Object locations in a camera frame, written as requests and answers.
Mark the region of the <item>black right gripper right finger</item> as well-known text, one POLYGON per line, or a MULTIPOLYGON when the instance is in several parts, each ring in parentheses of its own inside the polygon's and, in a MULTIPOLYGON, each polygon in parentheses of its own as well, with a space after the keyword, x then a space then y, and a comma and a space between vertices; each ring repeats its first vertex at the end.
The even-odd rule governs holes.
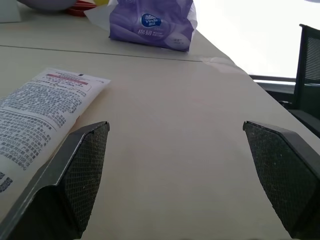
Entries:
POLYGON ((320 240, 320 155, 296 132, 245 121, 260 184, 293 239, 320 240))

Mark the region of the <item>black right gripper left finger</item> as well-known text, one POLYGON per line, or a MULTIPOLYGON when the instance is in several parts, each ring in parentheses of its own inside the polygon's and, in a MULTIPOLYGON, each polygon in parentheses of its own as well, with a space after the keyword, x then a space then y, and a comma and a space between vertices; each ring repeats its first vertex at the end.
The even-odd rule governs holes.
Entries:
POLYGON ((79 240, 100 187, 109 131, 102 121, 70 133, 0 222, 0 240, 79 240))

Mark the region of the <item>white printed tube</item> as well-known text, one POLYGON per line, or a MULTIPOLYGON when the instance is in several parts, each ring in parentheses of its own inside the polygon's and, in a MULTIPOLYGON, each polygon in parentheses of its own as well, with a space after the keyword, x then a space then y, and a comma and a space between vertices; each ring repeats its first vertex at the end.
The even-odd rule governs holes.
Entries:
POLYGON ((0 99, 0 219, 108 84, 47 68, 0 99))

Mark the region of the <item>black mesh office chair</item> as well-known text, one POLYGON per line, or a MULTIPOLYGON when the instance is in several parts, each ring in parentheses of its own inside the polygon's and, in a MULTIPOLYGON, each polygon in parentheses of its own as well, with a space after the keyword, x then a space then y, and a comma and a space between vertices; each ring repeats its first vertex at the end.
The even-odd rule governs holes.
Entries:
POLYGON ((293 102, 282 105, 320 138, 320 30, 299 26, 301 39, 293 102))

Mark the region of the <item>red flat tray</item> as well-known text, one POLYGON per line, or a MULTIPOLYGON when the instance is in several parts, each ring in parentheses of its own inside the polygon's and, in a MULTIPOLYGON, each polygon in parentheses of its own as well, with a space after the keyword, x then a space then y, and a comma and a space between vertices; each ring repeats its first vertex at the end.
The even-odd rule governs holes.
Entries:
POLYGON ((91 10, 96 7, 97 5, 94 3, 84 0, 77 0, 74 5, 64 10, 64 12, 75 17, 86 17, 84 11, 91 10))

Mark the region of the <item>white box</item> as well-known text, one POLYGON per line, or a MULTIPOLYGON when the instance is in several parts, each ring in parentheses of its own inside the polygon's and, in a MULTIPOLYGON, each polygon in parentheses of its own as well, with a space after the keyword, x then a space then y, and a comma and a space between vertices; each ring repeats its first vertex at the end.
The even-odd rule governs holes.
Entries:
POLYGON ((0 0, 0 23, 21 21, 17 0, 0 0))

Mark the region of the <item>grey round bowl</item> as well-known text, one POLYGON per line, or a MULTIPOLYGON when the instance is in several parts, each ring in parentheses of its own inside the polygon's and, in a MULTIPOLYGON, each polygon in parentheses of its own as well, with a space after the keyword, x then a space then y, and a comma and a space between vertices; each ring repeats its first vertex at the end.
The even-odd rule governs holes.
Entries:
POLYGON ((17 0, 29 8, 41 11, 64 11, 72 7, 77 0, 17 0))

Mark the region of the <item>purple tissue pack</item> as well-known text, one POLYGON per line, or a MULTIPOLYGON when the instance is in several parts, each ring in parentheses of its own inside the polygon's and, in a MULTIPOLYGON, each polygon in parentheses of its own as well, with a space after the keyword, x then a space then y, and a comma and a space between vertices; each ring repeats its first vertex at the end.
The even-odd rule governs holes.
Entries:
POLYGON ((193 0, 116 0, 109 38, 188 52, 197 24, 193 0))

